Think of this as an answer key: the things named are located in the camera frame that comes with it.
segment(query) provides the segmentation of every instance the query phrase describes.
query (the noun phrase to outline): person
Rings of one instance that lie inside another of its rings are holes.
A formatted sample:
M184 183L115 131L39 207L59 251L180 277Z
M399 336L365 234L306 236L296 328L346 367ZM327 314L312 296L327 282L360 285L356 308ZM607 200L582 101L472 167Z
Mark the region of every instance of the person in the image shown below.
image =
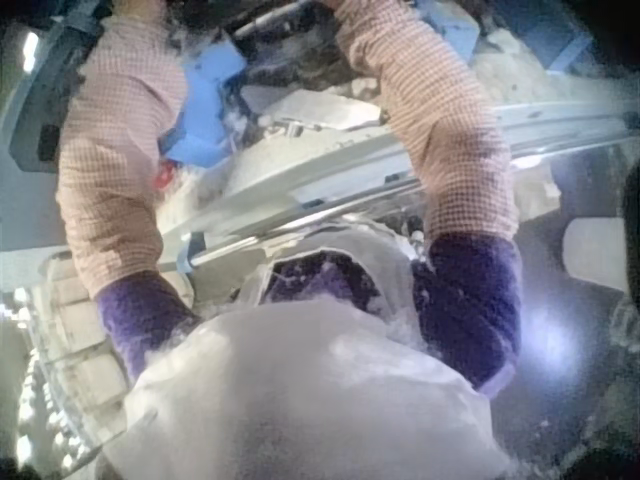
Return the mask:
M134 382L121 478L495 478L489 399L519 352L510 151L472 73L399 0L324 0L380 79L427 200L427 261L382 226L320 226L204 321L162 279L152 179L185 98L166 5L122 0L82 69L57 199Z

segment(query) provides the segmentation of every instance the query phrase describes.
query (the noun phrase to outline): blue plastic part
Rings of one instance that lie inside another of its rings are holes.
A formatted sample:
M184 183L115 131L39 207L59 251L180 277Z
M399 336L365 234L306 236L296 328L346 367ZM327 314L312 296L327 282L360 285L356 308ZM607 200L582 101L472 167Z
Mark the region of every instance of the blue plastic part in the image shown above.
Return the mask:
M478 23L452 2L440 3L435 0L417 0L416 7L422 19L453 47L469 63L480 36Z
M550 72L564 72L593 37L558 0L493 0L496 12Z
M193 273L193 265L191 259L197 254L204 252L207 245L204 239L204 233L192 233L189 240L182 246L176 258L176 270L179 273Z
M210 168L231 154L222 123L222 86L247 61L230 40L207 47L185 65L188 95L176 126L160 141L162 154L177 162Z

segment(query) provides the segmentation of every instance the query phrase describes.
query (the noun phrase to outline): metal frame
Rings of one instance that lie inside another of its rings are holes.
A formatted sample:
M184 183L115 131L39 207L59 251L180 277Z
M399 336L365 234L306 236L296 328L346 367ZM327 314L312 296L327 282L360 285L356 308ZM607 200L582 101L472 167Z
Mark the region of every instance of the metal frame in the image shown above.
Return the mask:
M635 121L629 121L629 119L637 119L640 115L640 105L634 101L608 104L515 105L498 107L495 113L505 138L511 146L514 169L526 165L527 162L522 162L523 159L531 159L533 163L538 164L552 155L615 145L640 136L640 133L632 128L631 124ZM207 232L209 248L206 253L202 248L197 251L191 249L191 255L182 256L183 263L186 261L187 264L197 266L213 258L255 245L262 240L291 233L291 229L286 228L291 222L296 222L296 228L302 228L307 224L340 216L352 208L371 202L420 191L418 180L412 176L404 148L387 128L359 130L329 138L331 143L327 142L325 148L320 150L322 154L282 169L267 178L252 182L251 176L245 175L245 184L242 185L237 181L237 177L235 182L232 177L221 199L211 202L181 226L166 232L165 242L173 241L174 245L184 245L182 240L176 241L176 238L187 239L196 233ZM339 143L335 143L336 138L340 139ZM304 136L289 140L305 141ZM260 151L259 146L254 150L248 154L253 158L246 162L247 165L261 154L263 157L266 156L264 151ZM243 155L238 158L236 169L246 168L243 161L247 159L242 157ZM395 174L400 178L409 178L373 190L358 192L355 195L347 195L334 202L320 200L312 202L316 205L313 208L305 208L307 203L283 207L279 211L266 214L263 218L259 218L258 215L256 221L248 222L245 226L239 224L234 217L238 214L238 208L241 208L239 205L242 205L243 213L252 206L255 211L259 211L265 199L282 194L285 185L286 191L293 191L319 179L334 175L348 176L356 167L368 168L368 165L393 158L399 160L395 163L391 162L397 165L391 168L399 168L399 170L390 171L389 175Z

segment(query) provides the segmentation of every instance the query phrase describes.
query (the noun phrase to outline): plaid shirt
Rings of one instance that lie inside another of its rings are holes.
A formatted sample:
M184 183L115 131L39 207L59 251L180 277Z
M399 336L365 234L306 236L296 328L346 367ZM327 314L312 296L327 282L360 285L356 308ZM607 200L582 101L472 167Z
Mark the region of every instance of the plaid shirt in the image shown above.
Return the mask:
M429 238L476 233L510 240L517 221L509 149L470 70L397 0L346 0L336 16L352 66L381 80L391 127L425 188ZM105 26L70 106L57 196L92 296L156 270L157 140L175 123L186 94L163 28L118 17Z

